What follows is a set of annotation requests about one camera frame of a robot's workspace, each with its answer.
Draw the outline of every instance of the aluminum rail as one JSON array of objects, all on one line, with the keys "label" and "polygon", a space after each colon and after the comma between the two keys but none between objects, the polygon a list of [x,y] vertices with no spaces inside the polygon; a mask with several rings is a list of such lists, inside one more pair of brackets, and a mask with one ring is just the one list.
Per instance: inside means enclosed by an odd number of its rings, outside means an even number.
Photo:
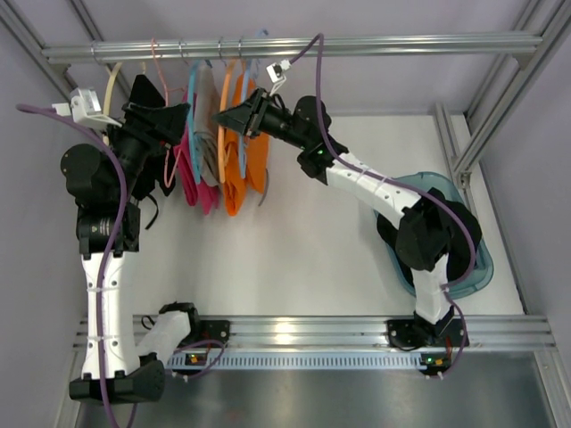
[{"label": "aluminum rail", "polygon": [[[201,317],[230,321],[228,349],[232,352],[394,352],[386,322],[402,317]],[[529,352],[556,350],[550,325],[541,316],[468,316],[470,346],[466,352]],[[137,340],[147,331],[141,316],[133,317]],[[87,319],[80,326],[74,348],[86,347]],[[420,349],[418,352],[434,351]]]},{"label": "aluminum rail", "polygon": [[485,147],[498,135],[506,119],[525,97],[535,80],[567,39],[570,31],[571,0],[565,0],[545,30],[543,41],[530,62],[517,73],[503,96],[472,135],[466,150],[457,158],[452,171],[457,180],[461,179],[463,174],[469,173],[480,161]]},{"label": "aluminum rail", "polygon": [[70,99],[75,87],[73,79],[63,70],[57,71],[42,55],[44,39],[37,33],[20,8],[12,0],[0,0],[0,23],[10,32],[22,50],[36,64],[63,99]]},{"label": "aluminum rail", "polygon": [[[519,18],[517,19],[513,30],[516,31],[526,30],[527,29],[526,27],[529,25],[529,22],[533,20],[535,14],[539,13],[541,9],[540,7],[541,4],[542,0],[528,0],[524,10],[519,15]],[[490,89],[492,88],[493,84],[498,78],[500,72],[508,64],[509,59],[510,59],[509,55],[504,54],[504,55],[499,55],[494,60],[492,67],[490,67],[488,74],[480,84],[480,87],[476,90],[476,94],[474,95],[474,98],[470,102],[470,105],[466,112],[468,123],[476,115],[476,111],[480,107],[481,102],[488,95]]]},{"label": "aluminum rail", "polygon": [[[158,40],[157,57],[166,59],[218,59],[288,57],[299,53],[309,38],[244,38],[242,40]],[[439,36],[331,37],[325,56],[376,56],[418,54],[532,54],[542,38],[530,32],[468,33]],[[151,41],[94,42],[91,45],[53,45],[42,54],[50,63],[145,61],[153,58]],[[316,56],[314,46],[308,56]]]},{"label": "aluminum rail", "polygon": [[[70,5],[71,10],[75,13],[78,17],[79,23],[86,31],[87,35],[91,38],[91,40],[96,40],[98,42],[103,42],[103,34],[100,29],[97,27],[97,23],[89,13],[86,4],[83,0],[68,0],[68,4]],[[111,73],[112,67],[114,64],[107,64],[107,70]],[[117,75],[117,85],[120,88],[120,91],[125,96],[125,99],[128,99],[131,93],[131,85],[128,83],[125,75],[122,71],[119,72]]]}]

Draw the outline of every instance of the black garment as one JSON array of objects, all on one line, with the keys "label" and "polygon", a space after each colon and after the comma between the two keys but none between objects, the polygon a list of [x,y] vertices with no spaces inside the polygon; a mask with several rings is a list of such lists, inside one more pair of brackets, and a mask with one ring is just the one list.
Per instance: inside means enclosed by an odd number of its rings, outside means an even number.
[{"label": "black garment", "polygon": [[[477,248],[478,244],[482,240],[482,229],[480,228],[477,219],[472,215],[468,208],[464,206],[464,204],[460,202],[447,201],[444,199],[442,193],[439,193],[439,196],[441,197],[438,199],[443,201],[446,206],[459,217],[462,223],[464,223],[464,226],[466,226],[468,232],[470,233],[472,243]],[[397,230],[393,227],[391,222],[381,214],[379,214],[377,217],[377,232],[381,235],[383,241],[385,241],[394,251]],[[462,231],[456,222],[452,222],[451,232],[451,249],[448,258],[448,265],[446,266],[446,275],[448,276],[448,281],[454,281],[455,279],[458,279],[464,272],[466,272],[470,262],[470,250],[468,248],[466,237],[464,234],[462,234]],[[399,262],[399,266],[401,267],[404,278],[410,285],[414,286],[410,268],[405,265],[401,259],[399,259],[398,255],[396,255],[396,259]]]}]

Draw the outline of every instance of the orange hanger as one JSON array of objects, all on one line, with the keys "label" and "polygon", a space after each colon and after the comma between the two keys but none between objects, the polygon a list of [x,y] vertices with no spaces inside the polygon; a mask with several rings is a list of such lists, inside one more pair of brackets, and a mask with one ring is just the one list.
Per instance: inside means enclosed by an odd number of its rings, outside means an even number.
[{"label": "orange hanger", "polygon": [[[240,75],[236,80],[236,88],[232,98],[231,106],[234,107],[240,103],[242,82],[244,74]],[[253,80],[250,79],[248,89],[252,91],[255,88]],[[264,193],[266,187],[266,165],[268,163],[269,137],[267,134],[261,134],[250,140],[246,147],[247,165],[246,177],[242,178],[240,174],[240,164],[238,159],[238,139],[239,135],[227,130],[225,134],[224,153],[228,154],[228,162],[224,168],[226,174],[226,182],[222,185],[222,193],[224,195],[224,204],[226,211],[230,216],[235,216],[242,205],[247,194],[247,186],[250,186],[256,192]]]},{"label": "orange hanger", "polygon": [[[220,95],[220,111],[224,111],[228,106],[228,93],[230,92],[230,80],[234,73],[236,60],[232,60],[226,67],[226,76],[224,77],[224,85],[222,86],[222,94]],[[224,168],[228,162],[228,156],[224,149],[224,141],[226,139],[226,129],[218,126],[218,170],[220,175],[220,182],[226,182],[226,174]]]}]

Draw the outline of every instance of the gray wall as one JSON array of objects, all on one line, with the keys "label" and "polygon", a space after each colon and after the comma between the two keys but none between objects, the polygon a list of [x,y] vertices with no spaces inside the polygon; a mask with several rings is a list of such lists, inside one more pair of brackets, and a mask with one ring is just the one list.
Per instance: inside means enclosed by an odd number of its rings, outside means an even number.
[{"label": "gray wall", "polygon": [[0,414],[3,426],[48,427],[85,285],[75,208],[59,162],[78,135],[16,103],[50,106],[57,93],[0,27]]},{"label": "gray wall", "polygon": [[528,305],[547,314],[571,374],[571,38],[484,158]]}]

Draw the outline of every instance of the hanger hook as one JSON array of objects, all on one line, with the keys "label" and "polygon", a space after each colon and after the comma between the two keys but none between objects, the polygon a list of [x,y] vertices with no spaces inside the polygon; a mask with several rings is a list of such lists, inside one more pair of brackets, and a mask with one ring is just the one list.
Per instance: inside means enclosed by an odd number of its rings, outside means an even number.
[{"label": "hanger hook", "polygon": [[218,41],[218,57],[226,67],[227,66],[226,61],[224,61],[224,58],[222,58],[222,40],[224,40],[224,37],[221,37],[220,40]]},{"label": "hanger hook", "polygon": [[93,59],[94,59],[94,61],[95,61],[97,64],[102,65],[102,64],[99,62],[99,60],[97,59],[97,57],[95,56],[95,46],[94,46],[95,43],[96,43],[95,40],[93,40],[93,41],[91,42],[91,56],[93,56]]},{"label": "hanger hook", "polygon": [[185,59],[185,55],[184,55],[183,52],[182,52],[182,41],[183,41],[182,38],[178,41],[178,52],[180,53],[180,58],[182,59],[182,61],[183,61],[186,65],[188,65],[188,61]]},{"label": "hanger hook", "polygon": [[178,51],[180,52],[180,58],[182,58],[184,60],[185,57],[182,54],[182,38],[178,41]]}]

